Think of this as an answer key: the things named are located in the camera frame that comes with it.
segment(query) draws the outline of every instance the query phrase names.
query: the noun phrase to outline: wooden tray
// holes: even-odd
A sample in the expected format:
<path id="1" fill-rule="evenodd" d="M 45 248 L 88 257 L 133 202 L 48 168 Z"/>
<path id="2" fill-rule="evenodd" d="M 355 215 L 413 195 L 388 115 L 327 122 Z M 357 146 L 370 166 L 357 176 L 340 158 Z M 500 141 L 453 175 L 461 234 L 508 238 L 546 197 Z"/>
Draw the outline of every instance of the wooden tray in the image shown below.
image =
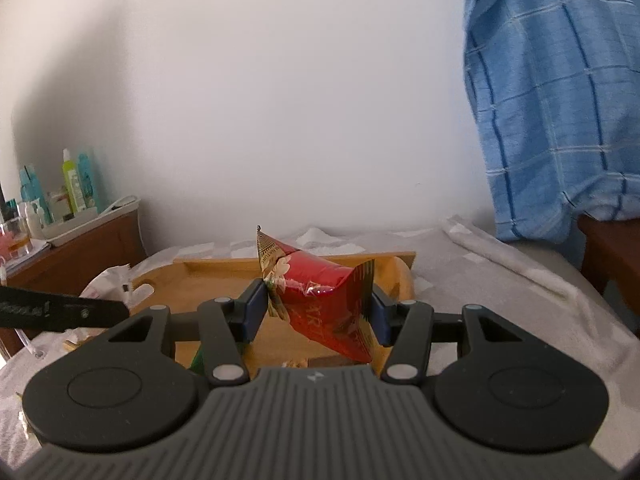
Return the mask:
<path id="1" fill-rule="evenodd" d="M 410 300 L 414 297 L 414 281 L 410 267 L 415 253 L 346 254 L 327 256 L 332 262 L 355 267 L 367 260 L 376 261 L 374 281 L 391 298 Z M 175 260 L 171 265 L 150 270 L 134 280 L 134 287 L 148 283 L 154 293 L 137 305 L 132 314 L 154 304 L 165 304 L 173 313 L 192 312 L 203 301 L 219 296 L 237 298 L 254 278 L 261 277 L 256 258 L 226 260 Z M 175 360 L 189 367 L 198 342 L 176 343 Z M 291 328 L 289 323 L 266 315 L 258 334 L 243 358 L 253 375 L 263 366 L 281 366 L 291 360 L 335 356 L 336 353 L 311 341 Z M 377 347 L 372 363 L 379 370 L 388 350 Z"/>

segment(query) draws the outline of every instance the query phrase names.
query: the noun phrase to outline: silver screw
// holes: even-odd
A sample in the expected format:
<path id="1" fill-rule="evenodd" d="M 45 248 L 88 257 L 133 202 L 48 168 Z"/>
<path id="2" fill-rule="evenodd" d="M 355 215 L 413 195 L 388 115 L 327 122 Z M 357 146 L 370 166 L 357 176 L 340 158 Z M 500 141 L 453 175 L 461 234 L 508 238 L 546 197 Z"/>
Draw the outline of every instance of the silver screw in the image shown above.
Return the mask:
<path id="1" fill-rule="evenodd" d="M 219 381 L 235 381 L 244 375 L 244 370 L 238 365 L 218 365 L 211 375 Z"/>
<path id="2" fill-rule="evenodd" d="M 418 375 L 418 368 L 404 363 L 391 365 L 386 369 L 386 374 L 392 379 L 396 379 L 398 381 L 408 380 L 413 379 Z"/>

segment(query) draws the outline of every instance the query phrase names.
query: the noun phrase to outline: snack package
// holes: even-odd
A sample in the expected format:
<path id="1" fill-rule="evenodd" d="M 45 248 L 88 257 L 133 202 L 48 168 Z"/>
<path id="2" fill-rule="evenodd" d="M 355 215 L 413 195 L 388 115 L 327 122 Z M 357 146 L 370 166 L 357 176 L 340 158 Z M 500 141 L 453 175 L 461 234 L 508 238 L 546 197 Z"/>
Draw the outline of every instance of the snack package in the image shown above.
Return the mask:
<path id="1" fill-rule="evenodd" d="M 372 359 L 371 327 L 365 320 L 373 286 L 373 260 L 355 268 L 329 262 L 257 234 L 269 314 L 296 332 L 361 363 Z"/>

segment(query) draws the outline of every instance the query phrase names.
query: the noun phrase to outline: table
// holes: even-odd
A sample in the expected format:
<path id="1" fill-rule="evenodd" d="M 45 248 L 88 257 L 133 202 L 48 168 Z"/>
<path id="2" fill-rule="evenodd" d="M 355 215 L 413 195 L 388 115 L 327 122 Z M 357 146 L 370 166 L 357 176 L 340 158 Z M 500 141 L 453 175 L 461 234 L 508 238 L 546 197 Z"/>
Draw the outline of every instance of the table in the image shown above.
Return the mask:
<path id="1" fill-rule="evenodd" d="M 50 248 L 9 276 L 7 284 L 28 290 L 79 296 L 108 267 L 134 266 L 146 258 L 138 231 L 138 211 L 119 216 Z M 22 348 L 14 330 L 0 328 L 0 340 L 10 355 Z"/>
<path id="2" fill-rule="evenodd" d="M 616 282 L 626 306 L 640 314 L 640 219 L 598 222 L 580 216 L 578 228 L 587 237 L 582 275 L 600 294 L 610 280 Z"/>

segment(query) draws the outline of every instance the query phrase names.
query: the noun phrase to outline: white logo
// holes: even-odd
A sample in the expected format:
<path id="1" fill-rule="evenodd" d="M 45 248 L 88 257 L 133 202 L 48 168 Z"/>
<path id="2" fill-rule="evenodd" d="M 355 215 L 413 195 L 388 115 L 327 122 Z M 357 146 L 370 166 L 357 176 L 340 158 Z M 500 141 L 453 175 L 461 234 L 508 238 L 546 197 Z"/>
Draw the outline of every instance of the white logo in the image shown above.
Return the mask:
<path id="1" fill-rule="evenodd" d="M 310 381 L 318 382 L 324 379 L 324 374 L 321 374 L 320 372 L 313 372 L 311 375 L 306 376 L 306 378 Z"/>

